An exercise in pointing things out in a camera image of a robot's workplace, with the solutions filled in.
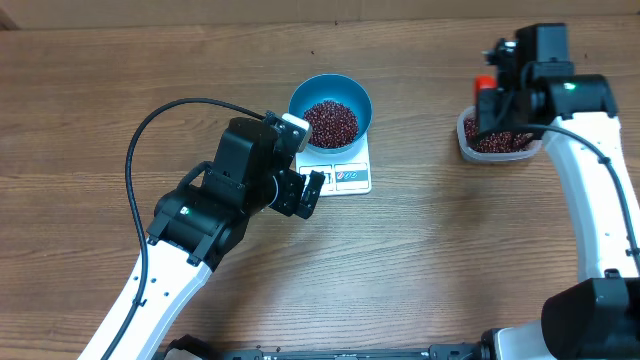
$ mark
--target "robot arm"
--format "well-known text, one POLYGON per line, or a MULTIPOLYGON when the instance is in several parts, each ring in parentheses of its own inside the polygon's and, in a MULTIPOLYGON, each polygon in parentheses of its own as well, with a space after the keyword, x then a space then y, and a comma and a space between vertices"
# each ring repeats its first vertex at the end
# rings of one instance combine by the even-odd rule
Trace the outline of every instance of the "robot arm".
POLYGON ((541 320, 483 343, 502 360, 637 358, 640 210, 613 95, 603 76, 575 75, 563 24, 529 26, 516 38, 486 54, 498 81, 477 89, 479 137, 515 130, 542 139, 567 199, 581 282, 548 299, 541 320))
POLYGON ((306 177, 289 167, 311 131, 290 114, 232 119, 214 161, 196 167, 158 201, 147 229, 145 290, 117 346, 103 355, 130 311, 142 280, 142 256, 80 359, 151 359, 180 311, 242 240, 252 215, 269 206, 285 216, 309 218, 324 175, 312 172, 305 188, 306 177), (202 185, 191 185, 202 172, 202 185))
MULTIPOLYGON (((633 228, 640 228, 640 214, 627 173, 620 122, 604 112, 575 113, 566 121, 556 118, 552 126, 570 130, 596 145, 610 159, 622 183, 633 228)), ((616 269, 622 277, 638 277, 638 269, 627 239, 616 188, 607 169, 584 145, 558 133, 543 136, 567 199, 578 249, 578 281, 604 278, 616 269)))

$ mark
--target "wooden table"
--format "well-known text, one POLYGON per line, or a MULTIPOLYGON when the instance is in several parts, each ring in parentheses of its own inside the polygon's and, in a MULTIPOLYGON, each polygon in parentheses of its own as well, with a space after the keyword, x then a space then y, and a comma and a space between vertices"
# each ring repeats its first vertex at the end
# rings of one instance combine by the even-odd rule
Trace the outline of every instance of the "wooden table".
MULTIPOLYGON (((197 96, 282 113, 332 72, 373 99, 373 191, 321 199, 309 221, 256 216, 166 340, 424 347, 537 318, 576 282, 555 171, 544 154, 467 164, 454 128, 493 71, 480 51, 539 21, 567 21, 578 72, 609 78, 640 184, 638 17, 0 33, 0 358, 75 358, 120 293, 138 254, 123 164, 149 112, 197 96)), ((133 166, 145 224, 232 116, 192 105, 149 127, 133 166)))

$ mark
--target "white scale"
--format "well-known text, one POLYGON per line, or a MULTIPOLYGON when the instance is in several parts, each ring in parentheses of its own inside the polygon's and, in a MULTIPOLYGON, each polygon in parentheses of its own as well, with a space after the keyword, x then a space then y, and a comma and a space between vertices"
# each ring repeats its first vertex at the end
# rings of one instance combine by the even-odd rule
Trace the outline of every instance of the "white scale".
POLYGON ((341 153, 325 154, 307 147, 296 154, 296 171, 309 175, 312 170, 325 175, 320 196, 368 194, 371 191, 371 161, 367 134, 341 153))

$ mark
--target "blue bowl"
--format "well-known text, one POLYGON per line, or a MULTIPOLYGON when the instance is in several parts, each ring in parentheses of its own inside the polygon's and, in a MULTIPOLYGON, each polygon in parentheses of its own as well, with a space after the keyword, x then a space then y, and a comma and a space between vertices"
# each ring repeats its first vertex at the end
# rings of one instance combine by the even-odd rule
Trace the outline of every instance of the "blue bowl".
POLYGON ((305 111, 326 100, 341 103, 353 111, 358 119, 358 135, 351 144, 340 148, 325 149, 311 144, 307 147, 320 153, 340 153, 353 147, 367 133, 373 118, 373 104, 367 91, 353 79, 339 74, 322 74, 298 86, 291 96, 289 113, 302 119, 305 111))

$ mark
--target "beans in container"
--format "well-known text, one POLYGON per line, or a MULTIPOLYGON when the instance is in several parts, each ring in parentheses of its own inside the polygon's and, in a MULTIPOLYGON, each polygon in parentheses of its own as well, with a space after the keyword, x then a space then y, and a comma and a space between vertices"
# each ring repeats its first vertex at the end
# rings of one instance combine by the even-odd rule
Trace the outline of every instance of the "beans in container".
POLYGON ((358 119, 351 109, 327 100, 304 112, 304 119, 311 124, 311 145, 336 149, 351 144, 358 135, 358 119))
POLYGON ((531 134, 513 134, 510 132, 495 133, 473 145, 472 140, 478 134, 478 122, 474 115, 464 119, 464 136, 467 145, 479 153, 513 153, 526 151, 532 137, 531 134))

